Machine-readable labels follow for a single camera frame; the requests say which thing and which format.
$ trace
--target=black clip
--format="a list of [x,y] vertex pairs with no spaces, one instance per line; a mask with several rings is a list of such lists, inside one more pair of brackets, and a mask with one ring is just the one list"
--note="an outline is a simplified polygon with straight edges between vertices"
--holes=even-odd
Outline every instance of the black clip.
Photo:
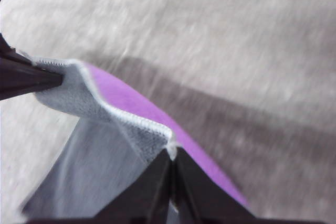
[[224,192],[182,148],[163,150],[143,174],[93,218],[40,219],[27,224],[164,224],[169,202],[181,224],[322,224],[260,219]]

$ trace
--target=gray cloth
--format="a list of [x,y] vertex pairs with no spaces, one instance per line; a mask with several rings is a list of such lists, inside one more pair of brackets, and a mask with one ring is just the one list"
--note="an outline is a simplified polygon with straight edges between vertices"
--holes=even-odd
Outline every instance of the gray cloth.
[[[28,218],[92,217],[146,168],[117,126],[81,119],[23,209]],[[172,208],[168,223],[178,223]]]
[[[111,110],[82,63],[33,60],[41,68],[63,74],[61,86],[37,92],[37,99],[81,119],[55,165],[25,203],[23,214],[29,219],[93,217],[165,148],[167,127],[144,118],[139,123],[136,115]],[[178,223],[176,216],[170,206],[168,223]]]

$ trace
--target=purple cloth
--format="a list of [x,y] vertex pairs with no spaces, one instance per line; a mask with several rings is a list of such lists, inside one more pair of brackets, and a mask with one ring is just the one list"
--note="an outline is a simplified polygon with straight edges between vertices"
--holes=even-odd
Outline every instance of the purple cloth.
[[118,109],[156,121],[171,128],[176,135],[177,141],[212,181],[243,206],[247,205],[246,199],[229,177],[170,116],[118,78],[92,65],[87,64],[87,66],[100,94],[106,102]]

